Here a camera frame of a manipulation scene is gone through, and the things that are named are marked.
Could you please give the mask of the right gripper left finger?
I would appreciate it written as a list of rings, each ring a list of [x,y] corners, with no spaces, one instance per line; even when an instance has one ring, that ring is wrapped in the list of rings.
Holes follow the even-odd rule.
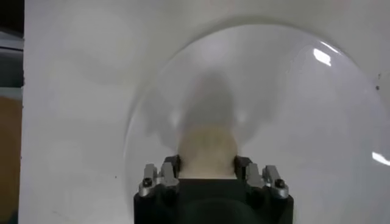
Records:
[[[156,194],[157,188],[163,192],[176,194],[179,191],[180,156],[166,157],[160,171],[154,164],[146,164],[142,182],[138,187],[140,197],[151,197]]]

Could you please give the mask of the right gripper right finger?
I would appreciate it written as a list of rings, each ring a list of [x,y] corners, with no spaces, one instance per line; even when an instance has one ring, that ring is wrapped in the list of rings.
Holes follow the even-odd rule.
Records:
[[[288,198],[289,187],[281,178],[276,166],[267,165],[261,170],[250,158],[235,156],[235,175],[250,187],[268,189],[274,198]]]

